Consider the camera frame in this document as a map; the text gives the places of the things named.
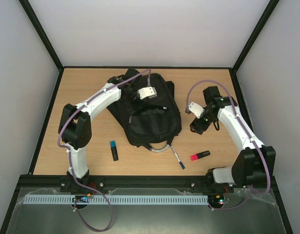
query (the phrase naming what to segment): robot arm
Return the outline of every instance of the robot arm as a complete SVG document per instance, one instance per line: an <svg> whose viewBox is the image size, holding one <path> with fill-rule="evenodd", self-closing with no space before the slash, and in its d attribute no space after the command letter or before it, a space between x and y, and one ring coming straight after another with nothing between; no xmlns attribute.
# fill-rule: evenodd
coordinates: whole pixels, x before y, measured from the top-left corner
<svg viewBox="0 0 300 234"><path fill-rule="evenodd" d="M77 109L85 105L85 107L76 115L75 120L77 120L77 122L71 121L62 134L62 141L71 149L72 165L77 178L83 178L88 172L86 163L86 146L91 139L91 122L94 118L107 106L118 101L121 97L129 100L136 100L141 103L142 99L146 97L153 98L157 95L153 87L145 87L135 92L128 84L124 84L122 86L109 89L114 86L114 84L118 84L122 81L123 80L118 77L113 77L108 80L108 83L106 83L101 90L84 102L75 106L67 104L63 109L59 133L68 118ZM104 93L97 96L96 94L101 91ZM72 173L71 168L68 169L68 172L70 174Z"/></svg>
<svg viewBox="0 0 300 234"><path fill-rule="evenodd" d="M270 175L272 175L276 152L271 146L264 144L254 135L245 120L243 119L240 109L234 102L236 115L233 111L230 99L222 97L217 86L208 87L203 91L206 107L202 108L198 104L191 102L188 109L196 118L190 124L192 132L202 134L208 129L211 123L216 130L219 130L219 121L224 124L233 139L239 156L232 167L214 168L208 171L214 183L229 183L238 186L251 185L253 183L264 182L266 173L257 152L255 141L260 148ZM242 122L247 132L251 135L249 138L243 126L237 120L236 116Z"/></svg>

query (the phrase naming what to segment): wooden tabletop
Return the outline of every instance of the wooden tabletop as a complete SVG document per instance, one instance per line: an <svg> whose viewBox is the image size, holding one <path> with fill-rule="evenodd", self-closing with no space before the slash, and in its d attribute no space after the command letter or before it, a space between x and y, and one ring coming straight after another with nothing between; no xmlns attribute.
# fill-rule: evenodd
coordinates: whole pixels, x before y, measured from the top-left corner
<svg viewBox="0 0 300 234"><path fill-rule="evenodd" d="M56 144L58 127L63 107L80 103L92 96L112 76L124 74L126 69L106 68L67 68L64 70L58 94L53 106L47 130L34 170L35 175L64 175L68 170L68 157L65 149ZM236 160L237 149L221 124L220 131L213 125L203 134L190 132L190 123L195 116L186 114L185 102L189 89L203 79L213 79L223 84L235 98L234 88L228 70L216 69L153 69L166 81L175 84L175 100L181 112L182 131L175 137L173 145L185 165L183 170L171 149L155 154L143 147L129 144L124 130L110 112L103 110L92 122L92 138L87 147L87 165L91 175L104 176L202 176L214 167L232 166ZM200 84L192 92L190 101L201 106L205 104L202 91L211 83ZM109 142L116 142L119 155L113 161ZM209 150L211 155L191 161L190 156Z"/></svg>

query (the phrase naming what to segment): purple cable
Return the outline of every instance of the purple cable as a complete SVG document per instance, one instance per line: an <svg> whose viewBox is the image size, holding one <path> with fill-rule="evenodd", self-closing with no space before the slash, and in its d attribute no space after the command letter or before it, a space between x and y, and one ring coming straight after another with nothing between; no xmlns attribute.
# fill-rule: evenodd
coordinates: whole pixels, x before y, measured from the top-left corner
<svg viewBox="0 0 300 234"><path fill-rule="evenodd" d="M205 82L215 83L216 85L219 85L221 88L224 89L224 91L227 93L227 95L228 95L228 97L229 97L229 100L230 100L230 102L231 102L232 109L233 109L233 114L236 116L236 115L237 115L237 111L236 111L236 108L235 108L235 106L234 106L232 97L231 97L229 91L227 90L227 88L224 87L224 86L223 86L222 84L220 84L219 82L217 82L217 81L215 81L215 80L211 80L211 79L201 80L201 81L195 83L195 84L192 86L192 88L190 89L190 91L189 91L189 93L188 93L188 96L187 96L186 107L185 107L186 110L187 110L187 111L189 110L189 97L190 97L190 94L191 94L191 92L193 91L193 89L194 89L197 85L199 85L199 84L201 84L201 83L205 83ZM243 122L241 121L241 119L240 119L238 116L236 116L236 119L238 120L239 124L241 125L241 127L243 128L243 130L245 131L245 133L247 134L247 136L251 139L252 136L251 136L251 134L249 133L249 131L247 130L247 128L245 127L245 125L243 124ZM265 190L264 192L261 192L261 193L260 193L260 194L266 194L266 193L268 193L269 190L270 190L270 184L271 184L271 181L270 181L270 173L269 173L269 170L268 170L268 167L267 167L266 160L265 160L265 158L263 157L262 152L261 152L260 148L258 147L257 143L256 143L254 140L252 140L251 142L253 143L253 145L255 146L255 148L256 148L256 150L257 150L257 152L258 152L258 154L259 154L259 156L260 156L260 158L261 158L263 167L264 167L265 172L266 172L266 177L267 177L267 188L266 188L266 190ZM237 206L235 206L235 207L224 208L224 209L218 209L218 210L231 210L231 209L240 207L241 205L243 205L243 204L249 199L250 195L251 195L251 193L249 193L248 197L247 197L241 204L239 204L239 205L237 205Z"/></svg>
<svg viewBox="0 0 300 234"><path fill-rule="evenodd" d="M151 69L150 69L150 68L149 68L149 69L146 69L146 70L144 70L144 71L142 71L142 72L140 72L139 74L137 74L137 75L135 75L135 76L133 76L133 77L131 77L131 78L129 78L129 79L127 79L127 80L125 80L125 81L119 83L119 84L115 84L115 85L113 85L113 86L107 88L106 91L109 91L109 90L111 90L111 89L113 89L113 88L115 88L115 87L117 87L117 86L120 86L120 85L122 85L122 84L125 84L125 83L127 83L127 82L129 82L129 81L131 81L131 80L133 80L133 79L135 79L135 78L137 78L138 76L141 76L143 73L146 73L146 72L149 72L149 76L148 76L148 85L149 85L149 84L150 84L150 74L151 74ZM100 96L100 95L103 94L103 93L104 93L104 90L101 90L101 92L99 92L99 93L93 95L92 98L90 98L90 99L87 101L87 104L89 104L90 102L92 102L95 98L97 98L98 96ZM67 146L67 145L61 145L61 143L60 143L61 138L62 138L62 135L63 135L63 132L64 132L64 130L66 129L67 125L73 120L73 118L77 115L77 113L80 112L84 107L85 107L85 104L83 104L79 109L77 109L77 110L69 117L69 119L66 121L66 123L63 125L63 127L62 127L62 129L61 129L61 131L60 131L60 133L59 133L59 137L58 137L58 140L57 140L57 144L58 144L58 146L59 146L60 148L65 148L65 149L67 149L67 152L68 152L68 161L69 161L70 168L71 168L72 175L73 175L73 178L74 178L75 182L76 182L79 186L81 186L81 187L84 187L84 188L86 188L86 189L92 190L92 191L94 191L94 192L96 192L96 193L102 195L102 196L104 197L104 199L106 200L106 202L108 203L109 207L110 207L110 210L111 210L111 218L110 218L110 222L109 222L109 224L106 226L106 228L100 230L100 229L95 229L95 228L91 227L91 226L83 219L83 217L81 217L80 213L79 213L78 210L76 209L77 201L76 201L75 204L74 204L74 208L76 209L76 212L77 212L78 216L80 217L80 219L82 220L82 222L84 223L84 225L85 225L88 229L90 229L90 230L92 230L92 231L94 231L94 232L101 233L101 232L104 232L104 231L107 231L108 229L110 229L110 227L111 227L111 225L112 225L113 218L114 218L112 205L111 205L109 199L108 199L103 193L101 193L100 191L98 191L98 190L96 190L96 189L94 189L94 188L88 187L88 186L83 185L83 184L81 184L81 183L78 182L78 180L77 180L77 178L76 178L76 175L75 175L74 168L73 168L73 161L72 161L71 148L70 148L69 146Z"/></svg>

